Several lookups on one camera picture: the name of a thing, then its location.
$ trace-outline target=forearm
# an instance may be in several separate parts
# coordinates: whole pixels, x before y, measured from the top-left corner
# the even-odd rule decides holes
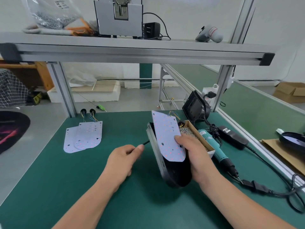
[[[202,190],[234,229],[294,228],[251,200],[220,174]]]
[[[53,229],[94,229],[116,187],[103,174],[65,213]]]

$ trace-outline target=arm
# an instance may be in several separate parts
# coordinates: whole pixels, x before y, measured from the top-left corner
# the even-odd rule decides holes
[[[199,140],[191,136],[175,136],[178,144],[189,151],[193,178],[216,205],[234,229],[294,229],[270,211],[251,200],[224,178],[214,166]]]
[[[127,176],[133,163],[144,150],[143,145],[125,145],[109,156],[106,167],[96,183],[65,213],[53,229],[94,229],[113,193]]]

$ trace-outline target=black fabric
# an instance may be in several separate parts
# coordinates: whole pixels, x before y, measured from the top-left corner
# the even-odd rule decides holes
[[[0,111],[0,154],[12,147],[23,136],[30,123],[27,115]]]

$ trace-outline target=green pillar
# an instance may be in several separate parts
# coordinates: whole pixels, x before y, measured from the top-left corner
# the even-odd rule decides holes
[[[153,65],[151,63],[140,63],[140,78],[152,78]],[[151,80],[140,80],[140,89],[151,89]]]

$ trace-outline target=person's left hand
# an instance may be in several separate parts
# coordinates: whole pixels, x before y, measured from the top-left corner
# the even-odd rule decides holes
[[[101,177],[106,177],[109,183],[114,185],[114,191],[117,191],[126,177],[131,175],[132,165],[142,154],[143,150],[144,145],[139,145],[136,148],[133,145],[125,145],[116,148],[109,155]]]

